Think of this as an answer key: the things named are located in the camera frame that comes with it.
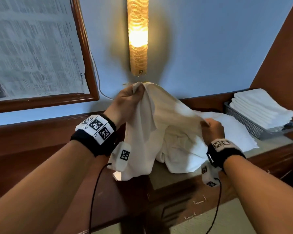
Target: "wall sconce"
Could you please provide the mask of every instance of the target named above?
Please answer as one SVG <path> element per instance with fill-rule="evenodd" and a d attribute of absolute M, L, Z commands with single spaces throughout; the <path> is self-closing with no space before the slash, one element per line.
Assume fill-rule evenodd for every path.
<path fill-rule="evenodd" d="M 149 0 L 127 0 L 130 70 L 134 76 L 147 74 Z"/>

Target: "drawer handle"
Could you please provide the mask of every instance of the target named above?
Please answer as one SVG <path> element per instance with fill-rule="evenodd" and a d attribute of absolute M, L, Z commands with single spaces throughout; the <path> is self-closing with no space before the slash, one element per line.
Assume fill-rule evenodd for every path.
<path fill-rule="evenodd" d="M 188 219 L 190 219 L 190 218 L 193 218 L 194 216 L 196 216 L 195 213 L 193 213 L 191 216 L 185 217 L 185 220 L 188 220 Z"/>
<path fill-rule="evenodd" d="M 194 204 L 200 204 L 200 203 L 203 203 L 203 202 L 206 200 L 205 196 L 203 196 L 203 198 L 204 198 L 204 200 L 199 201 L 199 202 L 196 202 L 195 200 L 193 200 L 193 203 L 194 203 Z"/>

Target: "black wire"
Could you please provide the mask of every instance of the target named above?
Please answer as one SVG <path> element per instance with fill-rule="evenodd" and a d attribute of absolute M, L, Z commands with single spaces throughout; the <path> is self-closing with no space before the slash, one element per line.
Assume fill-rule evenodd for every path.
<path fill-rule="evenodd" d="M 102 168 L 101 168 L 101 171 L 98 175 L 98 178 L 97 178 L 97 182 L 96 182 L 96 186 L 94 187 L 94 191 L 93 191 L 93 195 L 92 195 L 92 200 L 91 200 L 91 208 L 90 208 L 90 218 L 89 218 L 89 233 L 91 233 L 91 219 L 92 219 L 92 208 L 93 208 L 93 200 L 94 200 L 94 195 L 96 194 L 96 189 L 97 189 L 97 185 L 98 185 L 98 181 L 99 181 L 99 178 L 101 176 L 101 173 L 103 171 L 103 169 L 105 167 L 107 167 L 108 165 L 112 165 L 111 163 L 108 163 L 108 164 L 105 164 Z"/>
<path fill-rule="evenodd" d="M 213 220 L 213 222 L 211 223 L 211 227 L 208 229 L 208 231 L 206 232 L 206 234 L 208 234 L 208 233 L 211 231 L 211 228 L 212 228 L 213 225 L 214 225 L 214 222 L 215 222 L 215 220 L 216 220 L 217 213 L 218 213 L 219 204 L 220 204 L 220 197 L 222 196 L 222 183 L 220 182 L 220 180 L 219 180 L 218 178 L 215 178 L 215 179 L 219 181 L 219 185 L 220 185 L 219 199 L 218 199 L 218 204 L 217 204 L 217 208 L 216 208 L 216 213 L 215 213 L 214 220 Z"/>

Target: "gray basket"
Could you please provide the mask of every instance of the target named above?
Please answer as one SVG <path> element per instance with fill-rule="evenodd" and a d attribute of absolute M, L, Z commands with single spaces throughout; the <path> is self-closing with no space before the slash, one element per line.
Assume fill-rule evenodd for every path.
<path fill-rule="evenodd" d="M 257 125 L 256 123 L 250 121 L 249 119 L 247 119 L 242 114 L 238 113 L 233 108 L 231 108 L 229 106 L 229 103 L 230 102 L 224 103 L 225 104 L 225 114 L 233 116 L 235 119 L 237 119 L 239 122 L 241 122 L 246 127 L 248 132 L 250 134 L 252 134 L 253 136 L 255 136 L 256 138 L 258 138 L 259 140 L 265 140 L 265 139 L 269 139 L 269 138 L 273 138 L 273 137 L 282 136 L 286 133 L 293 131 L 293 121 L 286 124 L 284 126 L 283 130 L 281 130 L 281 131 L 271 132 L 269 130 L 266 130 L 266 129 L 262 128 L 261 126 Z"/>

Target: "stack of folded towels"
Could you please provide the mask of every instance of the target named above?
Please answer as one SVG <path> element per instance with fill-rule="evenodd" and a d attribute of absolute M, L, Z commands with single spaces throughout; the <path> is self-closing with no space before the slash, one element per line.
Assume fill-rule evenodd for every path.
<path fill-rule="evenodd" d="M 235 93 L 230 107 L 270 132 L 281 131 L 293 117 L 263 89 Z"/>

